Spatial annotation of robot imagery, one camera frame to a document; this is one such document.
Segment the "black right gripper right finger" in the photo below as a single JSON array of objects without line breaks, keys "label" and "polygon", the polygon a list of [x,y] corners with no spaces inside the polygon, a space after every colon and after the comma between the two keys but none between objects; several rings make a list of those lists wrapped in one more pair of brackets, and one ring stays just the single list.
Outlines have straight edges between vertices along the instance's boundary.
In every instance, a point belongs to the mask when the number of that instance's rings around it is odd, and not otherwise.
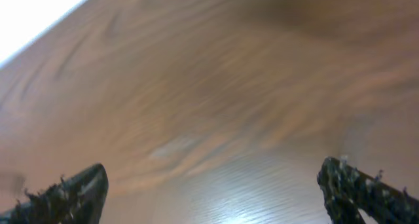
[{"label": "black right gripper right finger", "polygon": [[365,224],[363,210],[378,224],[418,224],[418,200],[382,182],[382,171],[371,177],[343,160],[327,157],[317,183],[334,224]]}]

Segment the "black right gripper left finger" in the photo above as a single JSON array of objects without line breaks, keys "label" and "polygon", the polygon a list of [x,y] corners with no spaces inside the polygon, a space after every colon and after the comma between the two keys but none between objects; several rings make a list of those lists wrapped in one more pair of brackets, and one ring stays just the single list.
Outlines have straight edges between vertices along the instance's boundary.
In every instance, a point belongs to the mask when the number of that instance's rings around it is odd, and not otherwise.
[{"label": "black right gripper left finger", "polygon": [[45,190],[24,190],[26,202],[1,214],[1,224],[98,224],[109,180],[104,166],[93,164]]}]

